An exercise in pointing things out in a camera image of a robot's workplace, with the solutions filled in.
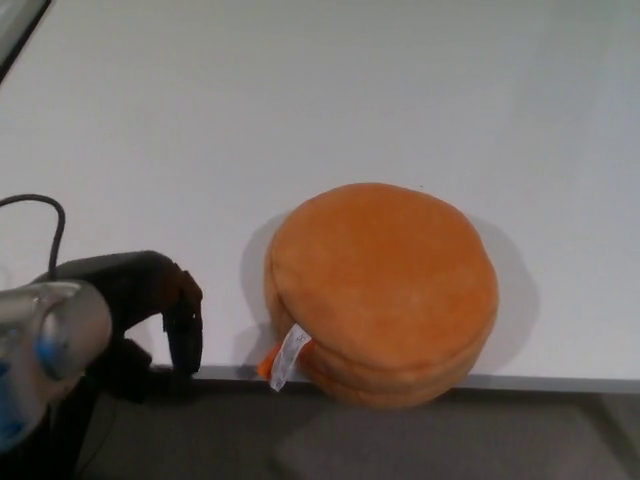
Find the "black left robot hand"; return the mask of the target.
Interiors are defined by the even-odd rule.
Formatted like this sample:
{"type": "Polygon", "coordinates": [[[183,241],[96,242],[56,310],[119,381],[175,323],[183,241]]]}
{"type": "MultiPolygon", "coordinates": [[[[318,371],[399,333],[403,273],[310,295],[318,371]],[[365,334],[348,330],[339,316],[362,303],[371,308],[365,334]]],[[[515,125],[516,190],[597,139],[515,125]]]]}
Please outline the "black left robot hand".
{"type": "Polygon", "coordinates": [[[185,383],[201,366],[203,292],[191,274],[155,251],[108,254],[72,260],[56,269],[60,280],[83,280],[106,300],[112,335],[87,376],[113,396],[141,403],[185,383]],[[162,316],[172,367],[154,369],[152,357],[125,333],[153,315],[162,316]]]}

